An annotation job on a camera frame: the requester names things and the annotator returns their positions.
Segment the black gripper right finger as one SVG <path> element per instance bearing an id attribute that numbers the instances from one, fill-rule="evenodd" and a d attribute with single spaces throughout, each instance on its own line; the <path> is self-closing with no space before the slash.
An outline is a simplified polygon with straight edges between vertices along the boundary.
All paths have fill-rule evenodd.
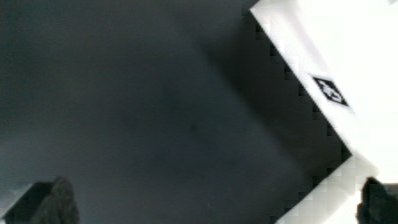
<path id="1" fill-rule="evenodd" d="M 358 204 L 358 224 L 398 224 L 398 183 L 367 178 Z"/>

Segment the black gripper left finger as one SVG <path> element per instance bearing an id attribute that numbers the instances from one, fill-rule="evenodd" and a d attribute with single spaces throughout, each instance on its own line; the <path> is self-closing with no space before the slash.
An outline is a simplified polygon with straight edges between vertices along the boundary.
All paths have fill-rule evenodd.
<path id="1" fill-rule="evenodd" d="M 65 177 L 0 190 L 0 224 L 81 224 L 73 185 Z"/>

